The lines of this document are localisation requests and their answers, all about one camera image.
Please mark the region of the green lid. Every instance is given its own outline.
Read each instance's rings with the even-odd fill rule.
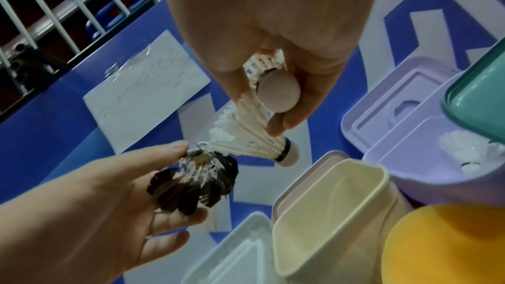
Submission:
[[[505,144],[505,38],[447,89],[442,109],[459,126]]]

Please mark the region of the person's left hand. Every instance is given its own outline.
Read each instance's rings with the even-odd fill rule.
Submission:
[[[97,160],[1,205],[0,282],[108,284],[182,247],[186,231],[149,236],[202,223],[207,211],[155,213],[146,189],[187,149],[180,141]]]

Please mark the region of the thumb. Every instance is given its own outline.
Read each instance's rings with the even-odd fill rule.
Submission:
[[[94,177],[104,182],[126,183],[170,166],[188,151],[187,141],[144,148],[91,162],[76,173]]]

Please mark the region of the blue table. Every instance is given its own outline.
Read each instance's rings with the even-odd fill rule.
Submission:
[[[169,30],[190,50],[178,32],[168,6],[162,2],[130,24],[71,72],[30,101],[0,125],[0,202],[60,176],[113,151],[87,110],[82,97],[105,78],[114,64],[122,65],[164,30]],[[310,157],[314,162],[329,150],[340,149],[351,157],[361,154],[340,132],[345,112],[368,89],[405,58],[426,55],[450,67],[466,69],[480,54],[505,36],[505,0],[377,0],[359,48],[353,53],[340,80],[321,107],[308,119]],[[212,82],[192,100],[208,99],[215,110],[228,98]],[[183,139],[177,113],[152,130],[131,149]],[[269,167],[267,161],[243,159],[241,164]],[[230,199],[231,224],[235,228],[251,212],[271,214],[269,205]],[[227,232],[212,234],[215,242]],[[126,275],[127,283],[167,282],[161,273]]]

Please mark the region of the handwriting on paper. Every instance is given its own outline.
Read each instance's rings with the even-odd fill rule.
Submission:
[[[91,90],[84,102],[115,153],[124,152],[210,83],[168,31]]]

